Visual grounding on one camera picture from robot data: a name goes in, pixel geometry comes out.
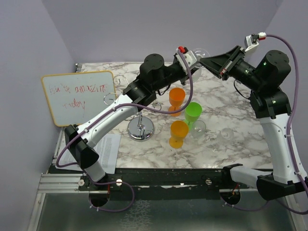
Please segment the green wine glass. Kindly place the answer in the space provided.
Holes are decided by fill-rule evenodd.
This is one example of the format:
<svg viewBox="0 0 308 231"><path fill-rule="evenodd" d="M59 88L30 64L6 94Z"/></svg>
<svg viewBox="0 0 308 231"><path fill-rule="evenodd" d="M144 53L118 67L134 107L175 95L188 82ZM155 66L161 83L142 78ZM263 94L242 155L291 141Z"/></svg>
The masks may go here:
<svg viewBox="0 0 308 231"><path fill-rule="evenodd" d="M189 130L193 127L195 121L198 120L202 113L202 107L199 103L190 102L185 108L184 122L187 124Z"/></svg>

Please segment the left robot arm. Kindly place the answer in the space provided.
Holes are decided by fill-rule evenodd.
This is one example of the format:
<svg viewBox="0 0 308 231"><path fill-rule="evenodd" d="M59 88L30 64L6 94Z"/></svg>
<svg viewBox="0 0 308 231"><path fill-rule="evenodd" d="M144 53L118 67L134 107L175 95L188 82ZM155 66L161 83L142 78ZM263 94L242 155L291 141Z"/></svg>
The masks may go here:
<svg viewBox="0 0 308 231"><path fill-rule="evenodd" d="M101 190L105 187L107 176L99 163L99 155L94 151L97 142L109 131L128 117L142 109L149 109L162 88L176 81L192 80L192 73L198 63L193 51L177 51L173 64L166 66L159 54L150 54L140 65L140 73L128 84L114 103L88 122L70 125L65 128L65 149L69 150L79 167L90 177L90 185Z"/></svg>

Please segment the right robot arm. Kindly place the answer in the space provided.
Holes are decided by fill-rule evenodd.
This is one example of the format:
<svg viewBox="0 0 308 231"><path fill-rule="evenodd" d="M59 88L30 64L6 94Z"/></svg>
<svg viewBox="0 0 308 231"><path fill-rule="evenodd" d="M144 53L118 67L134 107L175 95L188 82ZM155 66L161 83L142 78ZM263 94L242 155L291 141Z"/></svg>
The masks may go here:
<svg viewBox="0 0 308 231"><path fill-rule="evenodd" d="M249 101L259 120L269 148L273 172L233 164L223 168L221 183L232 188L243 183L258 190L266 200L275 200L303 192L308 185L308 175L299 164L297 150L290 150L293 141L288 121L291 106L280 85L291 71L288 56L282 51L268 51L257 67L244 60L244 49L236 46L231 51L207 58L199 63L221 80L229 77L251 90Z"/></svg>

